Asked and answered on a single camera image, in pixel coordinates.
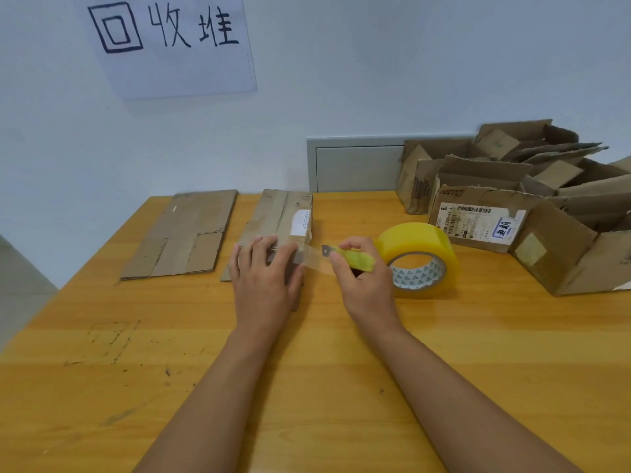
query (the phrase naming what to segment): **table surface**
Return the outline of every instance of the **table surface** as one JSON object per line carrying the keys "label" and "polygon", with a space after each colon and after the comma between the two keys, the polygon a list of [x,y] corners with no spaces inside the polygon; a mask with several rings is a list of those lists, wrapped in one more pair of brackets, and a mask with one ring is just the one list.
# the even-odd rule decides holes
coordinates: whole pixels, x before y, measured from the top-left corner
{"label": "table surface", "polygon": [[[235,324],[220,283],[258,200],[240,195],[217,271],[119,281],[167,205],[153,197],[0,356],[4,472],[130,471]],[[312,245],[425,216],[392,192],[314,195]],[[586,471],[631,471],[631,293],[549,295],[508,254],[455,247],[457,292],[398,300],[406,327]],[[240,470],[440,472],[396,384],[307,271],[261,378]]]}

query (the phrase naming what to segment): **tape roll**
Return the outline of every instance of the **tape roll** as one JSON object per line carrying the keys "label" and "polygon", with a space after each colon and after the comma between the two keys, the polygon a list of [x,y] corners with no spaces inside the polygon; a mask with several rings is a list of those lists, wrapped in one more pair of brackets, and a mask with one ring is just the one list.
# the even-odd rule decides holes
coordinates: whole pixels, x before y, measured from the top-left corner
{"label": "tape roll", "polygon": [[394,295],[433,297],[456,286],[460,266],[446,233],[424,222],[407,222],[383,232],[375,242],[394,273]]}

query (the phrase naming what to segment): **white wall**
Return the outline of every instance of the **white wall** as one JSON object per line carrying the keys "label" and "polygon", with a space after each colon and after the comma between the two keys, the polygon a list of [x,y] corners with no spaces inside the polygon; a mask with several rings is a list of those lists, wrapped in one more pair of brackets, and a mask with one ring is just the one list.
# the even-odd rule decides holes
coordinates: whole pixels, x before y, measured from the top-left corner
{"label": "white wall", "polygon": [[553,117],[631,154],[631,0],[244,0],[258,93],[121,102],[68,0],[2,0],[0,232],[62,286],[150,195],[306,189],[305,138]]}

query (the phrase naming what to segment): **yellow utility knife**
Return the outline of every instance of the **yellow utility knife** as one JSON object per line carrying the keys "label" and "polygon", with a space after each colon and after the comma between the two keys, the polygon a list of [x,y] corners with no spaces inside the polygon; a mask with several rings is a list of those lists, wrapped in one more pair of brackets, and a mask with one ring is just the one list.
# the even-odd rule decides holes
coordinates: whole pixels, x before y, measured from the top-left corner
{"label": "yellow utility knife", "polygon": [[372,272],[375,269],[375,259],[365,252],[354,249],[345,250],[339,247],[322,244],[322,255],[324,257],[328,257],[333,251],[339,252],[352,269],[363,270],[364,272]]}

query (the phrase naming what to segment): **barcode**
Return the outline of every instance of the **barcode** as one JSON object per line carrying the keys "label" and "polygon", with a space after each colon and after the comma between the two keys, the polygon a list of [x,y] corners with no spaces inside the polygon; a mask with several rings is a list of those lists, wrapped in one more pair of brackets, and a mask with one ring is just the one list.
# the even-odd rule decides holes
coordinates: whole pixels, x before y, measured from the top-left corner
{"label": "barcode", "polygon": [[454,233],[454,230],[456,229],[456,224],[458,223],[458,215],[454,214],[453,211],[451,211],[449,214],[447,214],[447,219],[445,220],[445,225],[447,227],[447,235],[451,236]]}
{"label": "barcode", "polygon": [[485,213],[490,214],[491,209],[488,207],[470,207],[470,206],[456,206],[459,211],[467,211],[469,213]]}

